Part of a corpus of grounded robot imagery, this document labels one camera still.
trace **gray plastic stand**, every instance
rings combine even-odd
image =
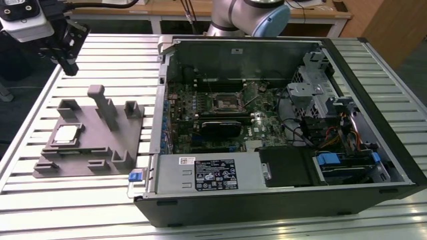
[[[105,90],[103,85],[89,88],[97,106],[61,102],[61,118],[34,167],[37,178],[119,175],[135,168],[145,107],[137,101],[115,106]]]

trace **power supply label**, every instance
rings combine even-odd
[[[199,192],[239,189],[234,159],[194,161],[194,173]]]

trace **metal rail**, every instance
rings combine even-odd
[[[427,238],[427,191],[342,217],[155,228],[129,199],[127,175],[34,178],[34,166],[59,117],[55,107],[66,98],[75,98],[79,105],[95,105],[86,96],[93,84],[106,86],[105,94],[115,104],[137,100],[146,106],[138,164],[147,166],[161,66],[158,39],[158,35],[93,34],[78,58],[78,76],[63,75],[59,68],[54,72],[0,162],[2,239]],[[357,39],[336,39],[334,43],[427,173],[426,107],[369,44]],[[349,94],[340,77],[337,82]]]

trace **metal workbench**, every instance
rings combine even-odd
[[[149,164],[158,39],[158,35],[93,34],[78,58],[78,75],[66,76],[57,68],[0,162],[2,239],[427,239],[427,190],[357,215],[155,228],[129,198],[127,175],[34,178],[34,166],[59,117],[57,106],[66,98],[75,98],[79,105],[95,105],[86,96],[93,84],[106,86],[105,94],[117,105],[137,100],[146,106],[138,165]],[[370,44],[346,38],[334,43],[427,173],[426,107]],[[337,77],[337,81],[346,94],[344,80]]]

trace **blue tab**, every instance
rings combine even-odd
[[[143,173],[142,172],[131,172],[129,174],[129,182],[135,183],[135,182],[142,182],[143,181]]]
[[[372,154],[376,163],[380,163],[382,161],[381,155],[377,152],[373,152]]]
[[[342,163],[337,153],[322,153],[316,158],[318,160],[320,165]]]

